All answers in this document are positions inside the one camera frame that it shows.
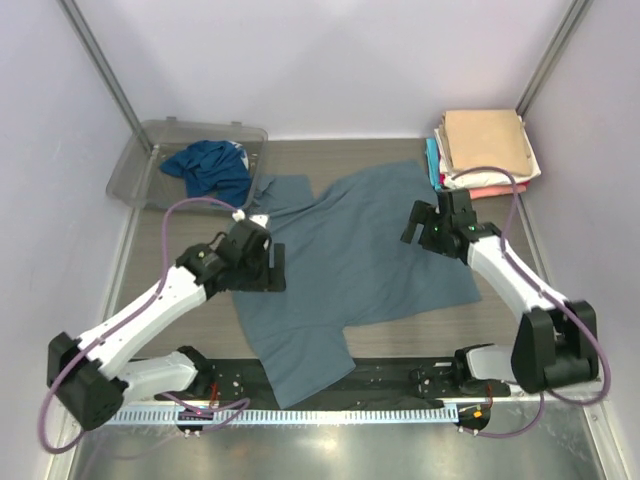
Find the grey-blue t-shirt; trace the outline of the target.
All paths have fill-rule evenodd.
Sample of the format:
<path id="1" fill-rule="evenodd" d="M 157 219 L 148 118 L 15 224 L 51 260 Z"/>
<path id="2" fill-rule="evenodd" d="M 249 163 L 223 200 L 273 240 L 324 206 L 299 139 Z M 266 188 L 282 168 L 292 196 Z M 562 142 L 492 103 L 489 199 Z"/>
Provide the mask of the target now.
<path id="1" fill-rule="evenodd" d="M 401 239 L 413 204 L 435 199 L 413 160 L 363 169 L 318 195 L 303 175 L 262 179 L 253 209 L 269 216 L 272 238 L 285 247 L 286 287 L 236 292 L 233 303 L 279 407 L 354 369 L 346 327 L 480 300 L 461 261 Z"/>

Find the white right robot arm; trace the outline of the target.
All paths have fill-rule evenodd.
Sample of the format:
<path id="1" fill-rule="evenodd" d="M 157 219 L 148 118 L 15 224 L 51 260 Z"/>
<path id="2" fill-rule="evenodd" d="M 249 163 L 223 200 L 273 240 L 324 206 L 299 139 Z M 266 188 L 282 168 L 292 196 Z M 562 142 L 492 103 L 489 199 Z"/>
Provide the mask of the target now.
<path id="1" fill-rule="evenodd" d="M 542 281 L 497 226 L 478 220 L 467 190 L 440 191 L 435 204 L 416 201 L 401 239 L 467 265 L 491 285 L 518 322 L 510 347 L 484 344 L 456 351 L 459 365 L 450 380 L 458 393 L 474 395 L 487 380 L 514 382 L 527 393 L 539 393 L 598 377 L 594 309 L 585 301 L 569 301 Z"/>

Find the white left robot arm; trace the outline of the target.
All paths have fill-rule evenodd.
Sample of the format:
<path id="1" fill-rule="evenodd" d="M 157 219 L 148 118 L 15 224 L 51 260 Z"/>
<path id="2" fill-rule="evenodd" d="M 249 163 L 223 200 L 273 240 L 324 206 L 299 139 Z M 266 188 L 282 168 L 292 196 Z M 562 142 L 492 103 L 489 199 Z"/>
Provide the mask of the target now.
<path id="1" fill-rule="evenodd" d="M 48 345 L 47 384 L 85 431 L 109 421 L 121 407 L 164 393 L 204 398 L 215 378 L 195 348 L 135 360 L 171 323 L 224 291 L 282 292 L 285 247 L 271 239 L 269 217 L 236 220 L 210 244 L 187 248 L 158 282 L 113 317 L 77 338 L 62 332 Z"/>

